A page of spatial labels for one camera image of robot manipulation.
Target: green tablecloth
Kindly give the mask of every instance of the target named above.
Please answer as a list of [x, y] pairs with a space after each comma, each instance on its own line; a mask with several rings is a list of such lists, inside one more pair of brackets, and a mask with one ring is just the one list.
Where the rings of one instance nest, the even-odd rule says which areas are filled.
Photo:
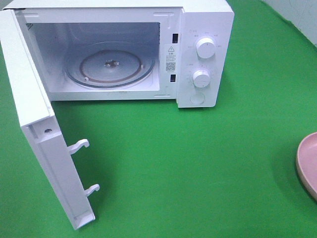
[[25, 140], [0, 59], [0, 237], [317, 237], [296, 150], [317, 131], [317, 49], [267, 5], [235, 11], [217, 105], [54, 102], [97, 220], [74, 231]]

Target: white microwave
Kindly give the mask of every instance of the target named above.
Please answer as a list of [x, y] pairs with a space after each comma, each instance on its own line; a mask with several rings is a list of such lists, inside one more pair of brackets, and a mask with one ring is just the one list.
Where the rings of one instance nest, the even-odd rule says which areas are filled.
[[50, 101], [213, 107], [234, 13], [225, 0], [14, 0], [0, 41], [20, 126], [74, 229], [95, 219]]

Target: white knob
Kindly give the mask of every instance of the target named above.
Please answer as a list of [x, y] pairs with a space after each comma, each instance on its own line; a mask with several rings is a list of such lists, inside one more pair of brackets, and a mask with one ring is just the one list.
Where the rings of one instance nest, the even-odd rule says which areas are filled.
[[212, 38], [204, 37], [197, 42], [196, 49], [200, 58], [208, 59], [214, 55], [216, 43]]
[[206, 70], [198, 70], [193, 74], [194, 85], [198, 88], [204, 88], [210, 84], [210, 76]]

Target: microwave door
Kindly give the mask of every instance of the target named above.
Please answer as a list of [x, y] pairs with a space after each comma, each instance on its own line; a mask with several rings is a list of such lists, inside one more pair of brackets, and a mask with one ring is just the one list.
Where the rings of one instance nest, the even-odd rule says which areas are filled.
[[22, 34], [21, 27], [27, 27], [23, 18], [17, 19], [14, 10], [5, 10], [0, 12], [0, 22], [0, 41], [21, 129], [77, 229], [95, 219], [87, 197], [99, 190], [99, 185], [84, 190], [71, 158], [71, 154], [89, 143], [80, 140], [75, 145], [66, 145]]

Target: qr code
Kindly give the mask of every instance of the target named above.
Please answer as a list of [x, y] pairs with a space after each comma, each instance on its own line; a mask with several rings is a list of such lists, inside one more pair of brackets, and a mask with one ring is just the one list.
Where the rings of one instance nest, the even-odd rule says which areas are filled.
[[175, 71], [175, 68], [176, 68], [175, 62], [166, 63], [166, 71]]

